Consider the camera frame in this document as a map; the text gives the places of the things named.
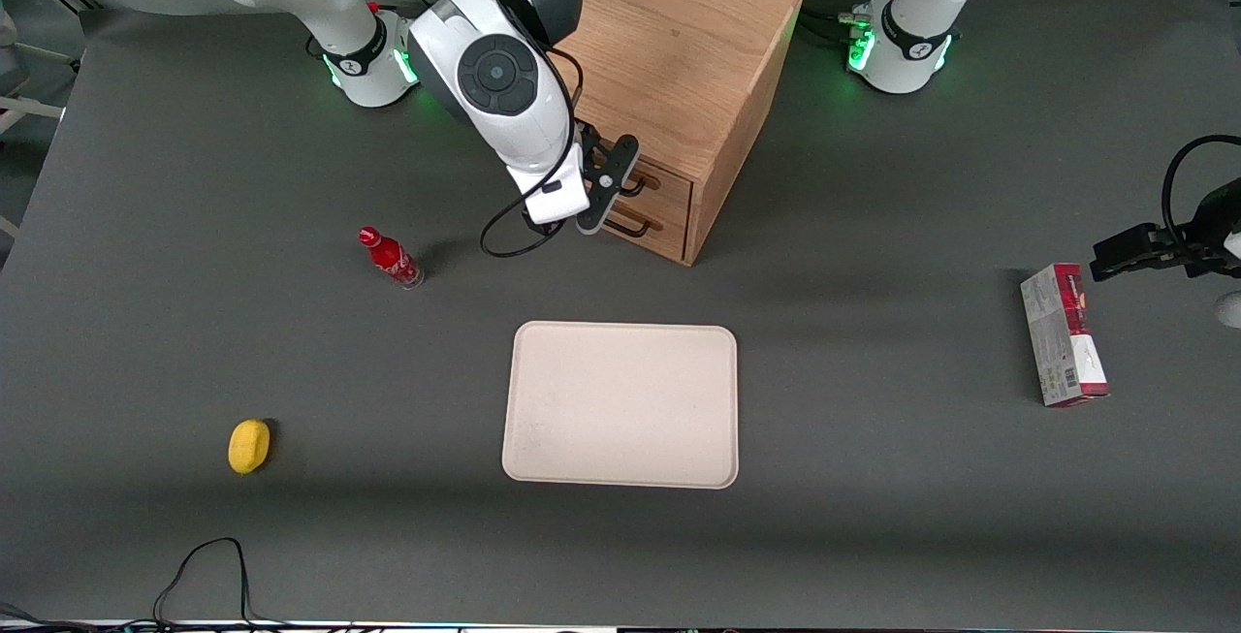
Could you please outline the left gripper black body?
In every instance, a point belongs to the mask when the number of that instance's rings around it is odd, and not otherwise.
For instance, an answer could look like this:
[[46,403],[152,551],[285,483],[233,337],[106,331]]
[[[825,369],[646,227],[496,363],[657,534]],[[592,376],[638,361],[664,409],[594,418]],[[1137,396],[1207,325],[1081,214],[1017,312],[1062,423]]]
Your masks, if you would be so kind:
[[1239,254],[1229,249],[1229,237],[1236,237],[1239,245],[1240,223],[1240,179],[1207,192],[1198,209],[1184,225],[1179,225],[1185,262],[1183,268],[1188,278],[1214,272],[1227,278],[1240,279]]

